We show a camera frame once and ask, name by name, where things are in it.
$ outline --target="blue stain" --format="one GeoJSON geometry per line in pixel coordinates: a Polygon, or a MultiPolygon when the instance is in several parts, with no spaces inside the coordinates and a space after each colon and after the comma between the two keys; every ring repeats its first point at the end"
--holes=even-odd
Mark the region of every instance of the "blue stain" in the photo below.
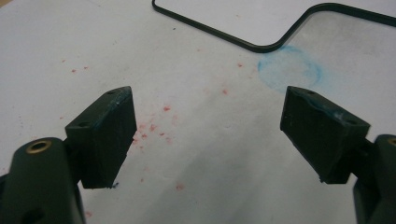
{"type": "Polygon", "coordinates": [[[288,86],[310,89],[322,79],[322,69],[306,53],[293,46],[263,54],[257,69],[269,88],[286,92],[288,86]]]}

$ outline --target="white table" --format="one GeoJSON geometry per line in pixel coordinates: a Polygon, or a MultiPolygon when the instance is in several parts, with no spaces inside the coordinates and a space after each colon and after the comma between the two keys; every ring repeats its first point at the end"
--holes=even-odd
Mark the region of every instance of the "white table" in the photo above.
{"type": "Polygon", "coordinates": [[[369,140],[396,133],[385,25],[318,13],[285,48],[256,54],[150,1],[14,0],[0,30],[0,175],[18,147],[64,139],[102,93],[133,89],[137,144],[116,189],[81,191],[88,223],[355,223],[355,179],[320,184],[279,130],[287,85],[371,123],[369,140]]]}

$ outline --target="mounting hole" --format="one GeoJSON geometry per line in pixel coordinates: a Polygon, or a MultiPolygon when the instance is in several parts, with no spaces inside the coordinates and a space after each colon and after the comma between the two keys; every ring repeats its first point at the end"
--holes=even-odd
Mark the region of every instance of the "mounting hole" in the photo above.
{"type": "Polygon", "coordinates": [[[396,138],[390,138],[388,139],[388,142],[393,145],[394,147],[396,147],[396,138]]]}
{"type": "Polygon", "coordinates": [[[40,153],[42,151],[47,150],[50,147],[50,145],[51,145],[51,141],[48,140],[34,142],[32,145],[26,148],[26,152],[29,154],[40,153]]]}
{"type": "Polygon", "coordinates": [[[353,119],[347,119],[347,120],[346,120],[346,123],[351,124],[351,125],[358,124],[358,122],[356,122],[356,121],[353,120],[353,119]]]}
{"type": "Polygon", "coordinates": [[[90,126],[90,123],[89,123],[89,122],[81,122],[81,123],[78,125],[78,127],[81,127],[81,128],[86,128],[86,127],[88,127],[88,126],[90,126]]]}
{"type": "Polygon", "coordinates": [[[22,218],[22,224],[35,224],[40,223],[40,221],[44,218],[45,214],[41,208],[30,210],[25,213],[22,218]]]}

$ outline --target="blue ink mark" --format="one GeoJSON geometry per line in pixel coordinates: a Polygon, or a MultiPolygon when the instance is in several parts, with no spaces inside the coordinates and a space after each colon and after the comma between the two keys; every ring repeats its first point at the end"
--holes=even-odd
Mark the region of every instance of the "blue ink mark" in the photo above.
{"type": "Polygon", "coordinates": [[[293,46],[264,54],[257,65],[259,77],[269,88],[286,92],[288,86],[310,89],[322,79],[322,69],[293,46]]]}

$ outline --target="white surface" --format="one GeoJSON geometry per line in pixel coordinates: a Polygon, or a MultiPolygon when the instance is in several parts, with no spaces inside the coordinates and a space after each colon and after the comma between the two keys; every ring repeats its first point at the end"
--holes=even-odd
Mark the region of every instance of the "white surface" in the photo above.
{"type": "Polygon", "coordinates": [[[156,5],[249,43],[274,44],[312,6],[339,3],[396,17],[394,0],[156,0],[156,5]]]}
{"type": "Polygon", "coordinates": [[[396,133],[388,26],[319,13],[255,54],[150,1],[14,0],[0,30],[0,174],[24,143],[65,138],[103,92],[133,88],[139,140],[116,189],[82,191],[88,223],[355,223],[354,178],[320,184],[279,130],[289,84],[371,123],[370,140],[396,133]]]}

